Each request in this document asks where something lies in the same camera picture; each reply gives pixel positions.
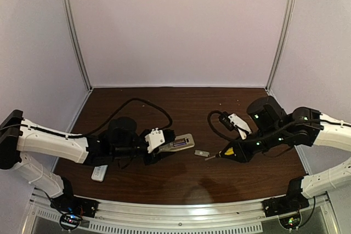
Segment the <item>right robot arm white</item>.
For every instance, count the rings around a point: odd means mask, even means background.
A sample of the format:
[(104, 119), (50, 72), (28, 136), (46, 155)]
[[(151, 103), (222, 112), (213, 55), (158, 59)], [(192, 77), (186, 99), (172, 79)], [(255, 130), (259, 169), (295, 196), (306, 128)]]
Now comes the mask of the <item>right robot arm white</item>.
[[(287, 114), (272, 96), (266, 96), (252, 102), (247, 114), (258, 130), (245, 139), (232, 140), (217, 157), (247, 163), (255, 154), (282, 144), (350, 151), (350, 124), (318, 110), (298, 107)], [(309, 199), (346, 184), (350, 184), (349, 159), (323, 172), (290, 180), (286, 195)]]

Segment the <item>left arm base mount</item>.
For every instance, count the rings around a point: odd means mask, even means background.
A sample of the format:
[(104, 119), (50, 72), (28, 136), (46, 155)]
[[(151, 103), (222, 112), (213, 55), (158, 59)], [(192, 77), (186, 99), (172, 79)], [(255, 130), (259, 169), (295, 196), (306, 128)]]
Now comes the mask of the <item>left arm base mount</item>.
[(96, 200), (76, 196), (72, 198), (60, 196), (49, 200), (50, 206), (61, 213), (70, 213), (89, 218), (95, 217), (99, 205), (99, 202)]

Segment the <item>grey remote control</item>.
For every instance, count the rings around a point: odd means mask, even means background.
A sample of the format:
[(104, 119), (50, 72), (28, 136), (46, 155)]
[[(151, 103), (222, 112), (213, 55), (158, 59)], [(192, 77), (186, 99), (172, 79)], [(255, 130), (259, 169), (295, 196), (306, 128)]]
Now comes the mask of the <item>grey remote control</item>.
[(195, 141), (192, 134), (184, 134), (176, 136), (173, 142), (160, 146), (159, 153), (161, 152), (179, 152), (182, 150), (190, 149), (195, 146)]

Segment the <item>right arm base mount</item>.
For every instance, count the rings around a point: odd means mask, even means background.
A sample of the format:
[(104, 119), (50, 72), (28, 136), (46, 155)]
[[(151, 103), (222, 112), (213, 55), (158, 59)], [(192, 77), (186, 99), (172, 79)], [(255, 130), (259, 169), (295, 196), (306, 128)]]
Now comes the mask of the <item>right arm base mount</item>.
[(281, 214), (297, 212), (309, 207), (309, 201), (302, 194), (296, 196), (285, 195), (273, 197), (262, 201), (265, 216), (271, 217)]

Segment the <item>grey battery cover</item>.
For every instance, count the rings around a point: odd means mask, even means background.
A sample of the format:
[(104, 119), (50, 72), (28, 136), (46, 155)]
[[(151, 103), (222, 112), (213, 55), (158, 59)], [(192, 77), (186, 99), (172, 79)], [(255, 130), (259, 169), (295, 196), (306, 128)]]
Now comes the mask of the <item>grey battery cover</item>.
[(207, 151), (201, 151), (201, 150), (195, 150), (194, 152), (195, 156), (200, 156), (204, 158), (208, 158), (210, 156), (210, 153)]

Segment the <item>yellow handled screwdriver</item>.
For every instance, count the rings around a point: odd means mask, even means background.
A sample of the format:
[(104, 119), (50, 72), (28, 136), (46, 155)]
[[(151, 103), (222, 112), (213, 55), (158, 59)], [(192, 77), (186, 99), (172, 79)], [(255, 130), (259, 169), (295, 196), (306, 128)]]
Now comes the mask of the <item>yellow handled screwdriver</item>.
[(236, 154), (235, 154), (234, 150), (232, 148), (229, 148), (225, 151), (224, 150), (219, 151), (218, 153), (216, 153), (213, 156), (206, 157), (205, 161), (209, 161), (209, 160), (214, 159), (214, 158), (233, 158), (235, 156), (236, 156)]

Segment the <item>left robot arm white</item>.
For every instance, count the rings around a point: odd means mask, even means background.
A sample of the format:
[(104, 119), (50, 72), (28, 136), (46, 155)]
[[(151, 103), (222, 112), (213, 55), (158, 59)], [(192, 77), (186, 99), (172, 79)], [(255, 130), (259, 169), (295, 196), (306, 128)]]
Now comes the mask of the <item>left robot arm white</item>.
[(30, 152), (98, 167), (125, 158), (146, 157), (156, 161), (158, 148), (176, 138), (171, 129), (154, 128), (138, 135), (136, 122), (128, 117), (113, 119), (99, 135), (83, 135), (42, 127), (22, 114), (14, 110), (1, 123), (1, 169), (14, 169), (52, 199), (71, 197), (71, 185), (44, 168)]

